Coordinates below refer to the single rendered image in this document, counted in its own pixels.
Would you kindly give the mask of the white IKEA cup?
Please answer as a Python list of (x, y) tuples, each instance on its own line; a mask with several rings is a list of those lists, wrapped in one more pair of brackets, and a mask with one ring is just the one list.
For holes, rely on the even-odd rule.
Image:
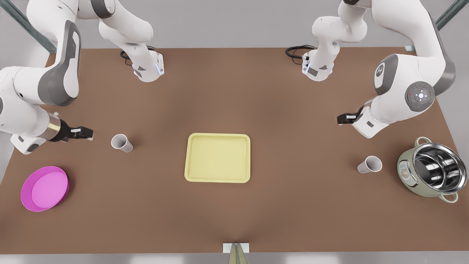
[(114, 135), (111, 140), (111, 146), (114, 149), (118, 149), (126, 153), (130, 153), (133, 150), (133, 145), (129, 142), (127, 136), (124, 134)]
[(379, 172), (383, 167), (382, 161), (376, 156), (367, 157), (361, 164), (358, 165), (357, 170), (361, 174), (371, 172)]

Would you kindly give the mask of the pale yellow tray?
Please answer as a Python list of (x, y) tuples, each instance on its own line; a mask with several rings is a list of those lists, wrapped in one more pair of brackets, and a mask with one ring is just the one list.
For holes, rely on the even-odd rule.
[(246, 134), (191, 134), (184, 177), (189, 182), (248, 182), (251, 178), (251, 139)]

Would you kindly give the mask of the magenta round plate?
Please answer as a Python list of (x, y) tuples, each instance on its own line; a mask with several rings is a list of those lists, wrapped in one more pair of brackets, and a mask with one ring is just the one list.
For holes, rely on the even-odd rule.
[(63, 169), (42, 167), (25, 180), (20, 194), (22, 205), (31, 212), (43, 212), (60, 204), (69, 187), (69, 178)]

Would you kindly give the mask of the green pot with steel interior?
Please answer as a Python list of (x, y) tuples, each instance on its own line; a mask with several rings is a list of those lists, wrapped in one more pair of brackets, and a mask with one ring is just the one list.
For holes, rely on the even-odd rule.
[(421, 197), (438, 197), (453, 204), (468, 181), (462, 159), (452, 149), (418, 137), (414, 148), (403, 152), (397, 161), (397, 173), (404, 186)]

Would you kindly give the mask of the silver frame post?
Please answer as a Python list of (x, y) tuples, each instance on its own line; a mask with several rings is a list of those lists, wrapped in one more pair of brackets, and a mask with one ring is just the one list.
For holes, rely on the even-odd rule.
[(224, 243), (223, 253), (229, 253), (228, 264), (248, 264), (245, 253), (250, 252), (249, 243)]
[(469, 0), (454, 0), (435, 21), (437, 30), (439, 31), (447, 25), (468, 3)]
[(25, 31), (27, 31), (30, 36), (32, 36), (40, 45), (42, 45), (42, 47), (47, 50), (49, 54), (56, 53), (57, 50), (55, 45), (32, 26), (25, 14), (23, 14), (22, 11), (20, 11), (18, 7), (14, 5), (13, 2), (11, 2), (11, 0), (0, 0), (0, 7), (2, 7), (5, 12), (7, 12), (10, 17), (13, 18), (13, 20), (22, 26), (22, 28), (25, 29)]

